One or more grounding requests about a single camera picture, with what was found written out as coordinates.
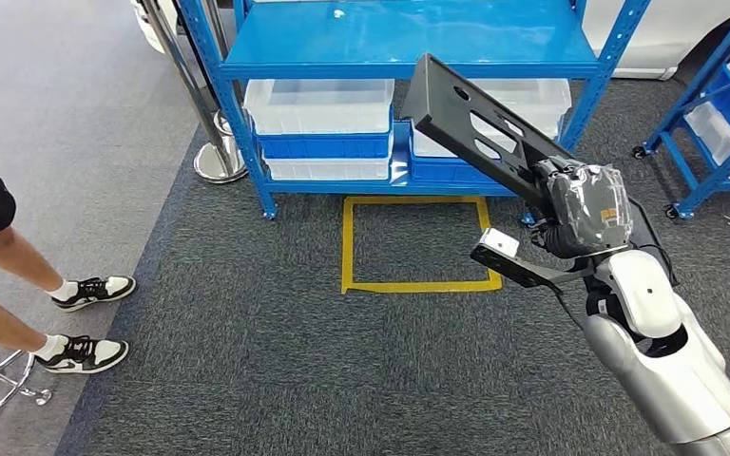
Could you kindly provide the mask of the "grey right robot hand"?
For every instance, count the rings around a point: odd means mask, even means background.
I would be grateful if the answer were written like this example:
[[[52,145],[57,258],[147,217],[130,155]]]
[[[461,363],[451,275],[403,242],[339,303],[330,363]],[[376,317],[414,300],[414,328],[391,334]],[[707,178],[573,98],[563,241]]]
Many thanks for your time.
[[[592,256],[625,246],[634,222],[620,170],[552,157],[535,164],[554,214],[537,225],[535,242],[558,258]]]

